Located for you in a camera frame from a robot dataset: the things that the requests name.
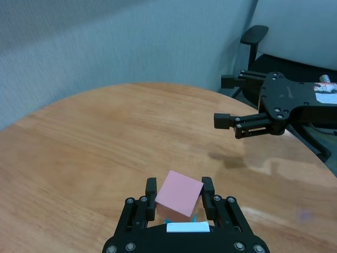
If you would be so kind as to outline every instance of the robotic arm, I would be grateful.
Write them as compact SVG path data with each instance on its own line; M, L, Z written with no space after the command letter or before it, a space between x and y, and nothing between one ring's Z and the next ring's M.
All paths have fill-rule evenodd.
M237 79L225 79L226 87L260 89L258 114L231 116L215 113L214 127L233 128L237 139L261 134L281 135L291 123L337 124L337 84L293 82L282 73L242 70Z
M201 191L209 232L167 232L167 224L147 227L155 216L156 179L148 178L145 195L127 198L115 230L102 253L269 253L265 242L254 235L234 197L216 195L212 179L203 177Z

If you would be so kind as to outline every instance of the wood grain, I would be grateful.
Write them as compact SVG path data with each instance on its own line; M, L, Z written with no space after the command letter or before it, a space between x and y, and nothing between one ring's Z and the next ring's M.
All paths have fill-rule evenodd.
M336 252L337 179L328 168L288 132L237 140L216 130L214 112L256 111L194 87L124 84L1 132L0 252L100 252L124 199L142 195L148 177L160 186L169 170L212 177L271 252Z

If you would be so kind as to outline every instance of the pink cube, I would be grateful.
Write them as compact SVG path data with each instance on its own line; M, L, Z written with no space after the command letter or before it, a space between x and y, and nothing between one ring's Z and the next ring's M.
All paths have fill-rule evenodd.
M157 213L171 221L191 221L203 183L169 171L157 197Z

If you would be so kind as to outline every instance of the sticker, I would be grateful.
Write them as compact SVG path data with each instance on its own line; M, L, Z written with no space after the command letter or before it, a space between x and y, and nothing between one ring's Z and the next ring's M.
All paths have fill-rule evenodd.
M337 104L336 83L315 83L314 91L318 102L323 104Z
M174 222L166 225L166 232L210 232L207 221L204 222Z

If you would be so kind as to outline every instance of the gray wall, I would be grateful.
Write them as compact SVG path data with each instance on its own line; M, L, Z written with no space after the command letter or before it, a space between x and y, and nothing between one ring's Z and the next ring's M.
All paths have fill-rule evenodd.
M126 82L220 88L256 0L1 0L0 129Z

